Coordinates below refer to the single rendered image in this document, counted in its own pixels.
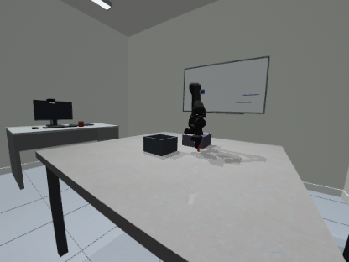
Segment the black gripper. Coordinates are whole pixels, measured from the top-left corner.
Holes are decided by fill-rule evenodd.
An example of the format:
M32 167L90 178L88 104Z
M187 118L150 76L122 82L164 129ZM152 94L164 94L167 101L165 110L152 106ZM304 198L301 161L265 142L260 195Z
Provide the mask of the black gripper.
M193 133L194 135L191 136L190 140L195 142L195 148L197 149L201 142L201 139L202 139L201 135L203 135L203 131L202 131L202 128L198 128L196 125L194 125L193 129L194 129L194 133Z

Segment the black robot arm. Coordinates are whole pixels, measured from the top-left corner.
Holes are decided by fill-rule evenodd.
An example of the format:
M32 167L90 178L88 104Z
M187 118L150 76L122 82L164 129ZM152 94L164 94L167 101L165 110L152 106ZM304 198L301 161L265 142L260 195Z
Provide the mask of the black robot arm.
M194 133L194 125L196 125L198 128L204 128L206 126L206 121L203 119L203 117L206 116L206 110L204 108L204 104L201 102L201 84L199 84L199 82L191 83L189 85L189 89L192 95L192 109L189 119L190 128L185 129L185 135Z

